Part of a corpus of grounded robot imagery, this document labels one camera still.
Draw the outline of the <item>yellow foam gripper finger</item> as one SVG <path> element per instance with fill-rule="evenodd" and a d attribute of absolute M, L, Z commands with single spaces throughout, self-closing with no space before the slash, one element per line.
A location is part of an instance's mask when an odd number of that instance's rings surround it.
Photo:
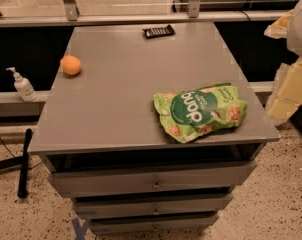
<path fill-rule="evenodd" d="M 288 33 L 289 22 L 292 17 L 292 10 L 286 12 L 283 16 L 281 16 L 278 20 L 269 25 L 265 31 L 264 35 L 269 38 L 280 39 L 286 38 Z"/>
<path fill-rule="evenodd" d="M 286 122 L 302 105 L 302 57 L 291 64 L 282 63 L 267 100 L 266 113 L 273 122 Z"/>

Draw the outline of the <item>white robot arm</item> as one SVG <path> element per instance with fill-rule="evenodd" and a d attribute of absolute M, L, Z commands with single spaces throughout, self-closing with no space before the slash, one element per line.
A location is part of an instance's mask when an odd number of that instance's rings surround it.
<path fill-rule="evenodd" d="M 274 39 L 285 38 L 287 49 L 298 56 L 295 63 L 280 65 L 266 104 L 267 116 L 274 125 L 280 125 L 302 105 L 302 0 L 269 25 L 264 35 Z"/>

